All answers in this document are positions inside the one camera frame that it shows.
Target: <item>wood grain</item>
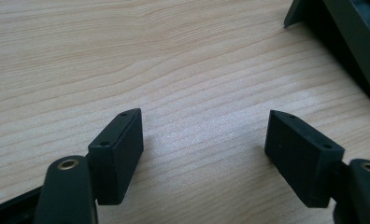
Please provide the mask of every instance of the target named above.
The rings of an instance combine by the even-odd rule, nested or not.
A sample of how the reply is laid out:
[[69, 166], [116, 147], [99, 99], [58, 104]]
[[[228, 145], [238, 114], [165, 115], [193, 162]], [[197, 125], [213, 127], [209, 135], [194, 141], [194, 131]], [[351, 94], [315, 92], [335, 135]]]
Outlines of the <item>wood grain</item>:
[[100, 223], [332, 223], [263, 153], [270, 109], [370, 159], [370, 100], [290, 0], [0, 1], [0, 203], [143, 111], [145, 152]]

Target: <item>light wood surface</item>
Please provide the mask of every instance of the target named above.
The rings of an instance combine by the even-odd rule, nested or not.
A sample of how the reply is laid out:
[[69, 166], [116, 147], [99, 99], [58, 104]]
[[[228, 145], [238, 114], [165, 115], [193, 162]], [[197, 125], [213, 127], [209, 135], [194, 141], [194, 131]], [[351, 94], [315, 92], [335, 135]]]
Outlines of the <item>light wood surface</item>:
[[0, 0], [0, 203], [43, 183], [120, 112], [145, 151], [100, 223], [332, 223], [263, 153], [270, 109], [370, 159], [370, 100], [291, 0]]

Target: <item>black plastic part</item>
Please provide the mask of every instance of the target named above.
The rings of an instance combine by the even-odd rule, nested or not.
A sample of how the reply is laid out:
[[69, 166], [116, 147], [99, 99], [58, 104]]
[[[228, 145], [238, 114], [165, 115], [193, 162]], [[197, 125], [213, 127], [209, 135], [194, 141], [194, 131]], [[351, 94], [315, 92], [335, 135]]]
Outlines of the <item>black plastic part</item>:
[[370, 161], [358, 159], [350, 162], [349, 195], [360, 223], [370, 224]]
[[120, 113], [89, 144], [86, 157], [99, 204], [122, 202], [143, 150], [141, 109]]
[[34, 223], [97, 223], [86, 158], [70, 156], [50, 165], [39, 196]]
[[370, 0], [294, 0], [284, 21], [306, 24], [370, 97]]
[[307, 207], [327, 207], [330, 169], [345, 149], [294, 115], [270, 112], [264, 151]]
[[0, 223], [32, 223], [41, 188], [0, 204]]

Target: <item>black plastic device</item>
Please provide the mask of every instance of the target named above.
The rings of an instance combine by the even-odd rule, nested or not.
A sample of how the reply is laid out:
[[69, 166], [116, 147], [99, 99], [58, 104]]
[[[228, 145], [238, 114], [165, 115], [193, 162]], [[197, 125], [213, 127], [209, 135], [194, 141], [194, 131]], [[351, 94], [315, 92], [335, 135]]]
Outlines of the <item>black plastic device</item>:
[[294, 0], [284, 21], [304, 21], [370, 97], [370, 0]]
[[123, 201], [143, 150], [141, 110], [120, 113], [92, 141], [86, 157], [55, 161], [41, 188], [1, 203], [0, 223], [98, 223], [95, 200]]
[[294, 115], [272, 110], [265, 154], [307, 207], [336, 201], [334, 222], [370, 224], [370, 161], [342, 162], [345, 149]]

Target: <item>wooden table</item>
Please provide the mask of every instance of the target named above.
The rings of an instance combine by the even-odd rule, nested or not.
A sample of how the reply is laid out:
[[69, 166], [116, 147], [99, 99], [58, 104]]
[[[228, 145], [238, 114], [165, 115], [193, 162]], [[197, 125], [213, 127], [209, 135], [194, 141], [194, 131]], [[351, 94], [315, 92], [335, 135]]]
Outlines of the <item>wooden table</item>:
[[269, 110], [370, 159], [370, 100], [291, 0], [0, 1], [0, 203], [43, 183], [120, 112], [145, 151], [100, 223], [332, 223], [263, 153]]

